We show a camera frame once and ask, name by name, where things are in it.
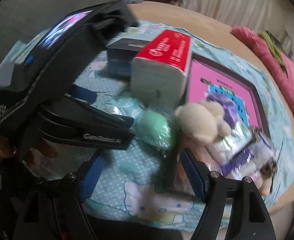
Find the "beige plush toy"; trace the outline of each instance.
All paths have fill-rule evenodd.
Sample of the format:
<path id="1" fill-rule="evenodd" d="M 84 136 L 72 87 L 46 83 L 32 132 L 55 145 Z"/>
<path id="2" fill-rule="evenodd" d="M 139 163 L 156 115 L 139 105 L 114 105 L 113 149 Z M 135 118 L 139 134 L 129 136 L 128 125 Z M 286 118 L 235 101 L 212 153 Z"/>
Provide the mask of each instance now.
<path id="1" fill-rule="evenodd" d="M 211 144 L 218 135 L 224 137 L 231 133 L 230 126 L 223 120 L 222 106 L 213 101 L 179 106 L 175 116 L 182 131 L 203 145 Z"/>

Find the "green egg-shaped toy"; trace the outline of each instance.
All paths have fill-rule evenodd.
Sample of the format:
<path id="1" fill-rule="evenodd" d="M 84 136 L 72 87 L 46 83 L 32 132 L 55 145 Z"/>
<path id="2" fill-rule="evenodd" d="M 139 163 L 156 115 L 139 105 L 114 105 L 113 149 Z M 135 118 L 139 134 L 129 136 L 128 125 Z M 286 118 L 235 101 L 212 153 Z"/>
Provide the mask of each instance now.
<path id="1" fill-rule="evenodd" d="M 137 120 L 136 136 L 160 150 L 175 145 L 175 135 L 168 120 L 161 114 L 147 111 Z"/>

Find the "blue gripper pad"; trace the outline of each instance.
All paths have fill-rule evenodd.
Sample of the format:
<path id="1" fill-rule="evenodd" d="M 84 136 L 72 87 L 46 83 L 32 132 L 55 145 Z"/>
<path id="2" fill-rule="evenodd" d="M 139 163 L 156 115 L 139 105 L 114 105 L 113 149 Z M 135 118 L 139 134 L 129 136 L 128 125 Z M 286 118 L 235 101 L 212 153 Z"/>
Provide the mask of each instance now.
<path id="1" fill-rule="evenodd" d="M 207 198 L 205 182 L 198 173 L 197 168 L 190 159 L 186 150 L 182 150 L 180 152 L 180 159 L 195 196 L 200 198 L 202 201 L 205 201 Z"/>
<path id="2" fill-rule="evenodd" d="M 101 154 L 96 158 L 94 163 L 91 165 L 87 174 L 82 180 L 81 192 L 79 195 L 80 201 L 83 202 L 85 199 L 90 198 L 96 185 L 98 179 L 104 169 L 107 161 L 107 154 L 102 151 Z"/>

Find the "black box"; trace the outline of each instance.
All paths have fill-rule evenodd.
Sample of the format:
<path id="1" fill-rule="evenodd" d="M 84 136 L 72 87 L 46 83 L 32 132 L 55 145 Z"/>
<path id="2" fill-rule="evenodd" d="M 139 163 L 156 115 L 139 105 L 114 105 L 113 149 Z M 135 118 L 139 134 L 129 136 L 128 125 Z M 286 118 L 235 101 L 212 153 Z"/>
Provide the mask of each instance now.
<path id="1" fill-rule="evenodd" d="M 130 81 L 131 61 L 149 41 L 120 39 L 107 47 L 109 76 Z"/>

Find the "pink blanket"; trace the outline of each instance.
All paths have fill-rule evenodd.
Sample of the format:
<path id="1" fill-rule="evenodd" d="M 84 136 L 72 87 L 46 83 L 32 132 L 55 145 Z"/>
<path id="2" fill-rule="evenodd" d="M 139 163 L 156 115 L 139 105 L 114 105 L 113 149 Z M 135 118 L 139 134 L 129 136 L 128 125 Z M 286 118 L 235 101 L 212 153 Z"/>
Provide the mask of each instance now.
<path id="1" fill-rule="evenodd" d="M 271 73 L 280 91 L 284 95 L 294 116 L 294 63 L 284 54 L 283 62 L 287 69 L 287 75 L 279 66 L 279 63 L 270 53 L 266 42 L 256 33 L 246 27 L 234 27 L 231 33 L 249 47 L 257 57 L 263 62 Z"/>

